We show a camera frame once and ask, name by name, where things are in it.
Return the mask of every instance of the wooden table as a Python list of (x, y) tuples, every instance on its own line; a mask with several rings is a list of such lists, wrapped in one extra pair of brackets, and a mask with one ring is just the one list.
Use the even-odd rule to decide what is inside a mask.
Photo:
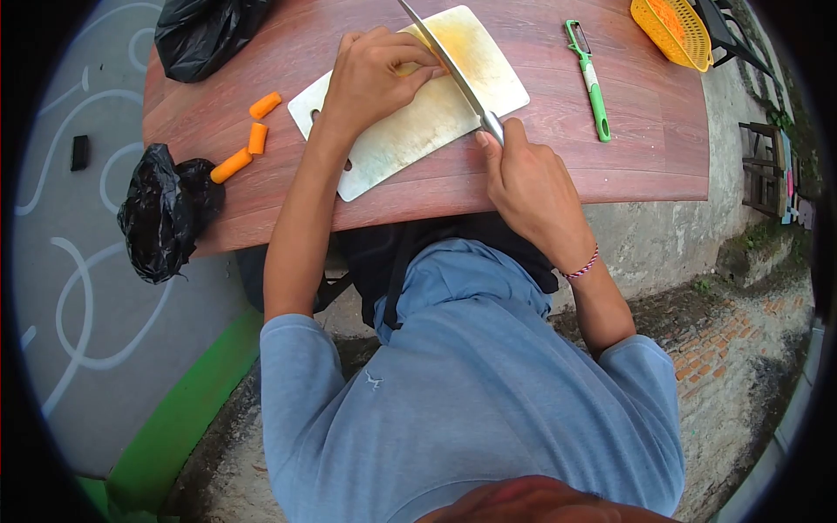
[[(583, 203), (706, 200), (709, 136), (700, 74), (670, 63), (630, 17), (630, 0), (416, 0), (422, 16), (467, 4), (531, 96), (515, 111), (530, 140), (564, 159)], [(593, 51), (613, 134), (598, 141), (565, 20), (580, 20)], [(277, 0), (259, 34), (199, 84), (165, 78), (151, 50), (142, 137), (169, 145), (175, 162), (220, 163), (246, 146), (249, 106), (270, 91), (284, 101), (331, 69), (341, 34), (410, 24), (395, 0)], [(270, 239), (305, 141), (285, 102), (264, 118), (265, 154), (226, 182), (227, 201), (198, 243), (212, 254)], [(491, 210), (482, 152), (456, 140), (351, 203), (335, 206), (335, 230)]]

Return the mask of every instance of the green stripe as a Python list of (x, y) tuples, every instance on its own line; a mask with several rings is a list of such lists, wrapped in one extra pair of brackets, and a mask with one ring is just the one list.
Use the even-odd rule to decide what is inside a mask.
[(106, 481), (123, 512), (156, 514), (183, 464), (259, 355), (263, 316), (237, 318), (169, 391), (122, 453)]
[(75, 477), (81, 485), (81, 489), (90, 498), (92, 503), (104, 517), (107, 517), (107, 493), (105, 492), (105, 482), (101, 479), (83, 478), (81, 476)]

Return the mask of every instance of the bracelet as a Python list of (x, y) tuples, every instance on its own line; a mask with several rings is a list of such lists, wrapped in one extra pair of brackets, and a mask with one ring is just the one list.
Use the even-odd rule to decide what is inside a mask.
[(577, 270), (576, 272), (574, 272), (572, 274), (564, 274), (564, 273), (561, 273), (560, 270), (558, 272), (561, 273), (561, 276), (563, 276), (566, 279), (577, 278), (578, 276), (581, 276), (582, 274), (589, 271), (590, 268), (593, 267), (593, 264), (596, 263), (597, 259), (598, 259), (598, 244), (596, 244), (596, 252), (593, 253), (593, 257), (590, 259), (590, 261), (586, 265), (584, 265), (581, 268), (581, 270)]

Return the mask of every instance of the logo on shirt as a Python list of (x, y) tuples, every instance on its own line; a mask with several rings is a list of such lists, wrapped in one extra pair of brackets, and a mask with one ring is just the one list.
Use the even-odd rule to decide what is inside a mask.
[(383, 381), (383, 378), (381, 377), (381, 378), (375, 379), (375, 378), (372, 377), (371, 374), (369, 374), (368, 370), (363, 369), (363, 371), (367, 374), (366, 383), (371, 383), (372, 384), (372, 390), (373, 391), (376, 390), (381, 385), (381, 382)]

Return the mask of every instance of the black plastic bag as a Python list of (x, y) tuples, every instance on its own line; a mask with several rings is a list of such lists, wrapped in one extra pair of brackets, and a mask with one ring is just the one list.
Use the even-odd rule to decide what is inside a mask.
[(159, 284), (180, 274), (195, 238), (218, 216), (226, 192), (203, 158), (174, 165), (168, 146), (152, 143), (134, 169), (116, 219), (136, 273)]
[(254, 37), (271, 0), (168, 0), (154, 44), (166, 76), (190, 84), (221, 69)]

